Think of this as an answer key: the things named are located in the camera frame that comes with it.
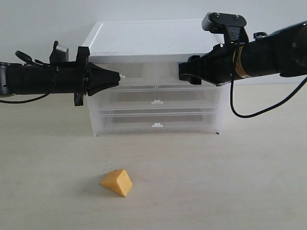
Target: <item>beige table surface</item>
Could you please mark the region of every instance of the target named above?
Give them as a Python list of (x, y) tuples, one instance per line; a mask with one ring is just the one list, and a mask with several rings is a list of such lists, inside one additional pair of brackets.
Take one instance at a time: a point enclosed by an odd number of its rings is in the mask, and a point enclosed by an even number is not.
[[(294, 87), (237, 86), (235, 106), (255, 112)], [(94, 138), (72, 98), (0, 105), (1, 230), (307, 229), (306, 87), (253, 119), (228, 106), (220, 135)], [(99, 186), (120, 168), (126, 198)]]

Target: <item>white wall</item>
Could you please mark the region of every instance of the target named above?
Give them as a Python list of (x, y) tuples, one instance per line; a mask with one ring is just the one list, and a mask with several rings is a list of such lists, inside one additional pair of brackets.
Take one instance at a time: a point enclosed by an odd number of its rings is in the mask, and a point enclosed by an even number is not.
[(2, 1), (0, 61), (19, 62), (14, 56), (17, 49), (48, 61), (54, 40), (70, 48), (73, 60), (77, 46), (97, 21), (203, 18), (207, 12), (241, 14), (248, 22), (251, 39), (254, 32), (271, 33), (307, 20), (303, 0)]

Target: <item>drawer handle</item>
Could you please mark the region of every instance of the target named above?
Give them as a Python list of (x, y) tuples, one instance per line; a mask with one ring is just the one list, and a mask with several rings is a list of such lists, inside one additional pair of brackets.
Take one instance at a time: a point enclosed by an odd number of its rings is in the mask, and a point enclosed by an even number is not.
[(154, 125), (152, 125), (153, 128), (161, 128), (163, 127), (163, 125), (161, 123), (155, 123)]
[(155, 99), (152, 104), (163, 104), (163, 101), (161, 101), (160, 99)]

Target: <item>yellow cheese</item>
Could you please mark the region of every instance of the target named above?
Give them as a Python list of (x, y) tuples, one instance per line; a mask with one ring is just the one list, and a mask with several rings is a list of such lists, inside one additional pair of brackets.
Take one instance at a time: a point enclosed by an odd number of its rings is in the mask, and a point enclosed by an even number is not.
[(109, 172), (107, 175), (105, 175), (103, 180), (100, 182), (100, 185), (123, 197), (126, 197), (132, 188), (132, 181), (126, 170), (121, 169)]

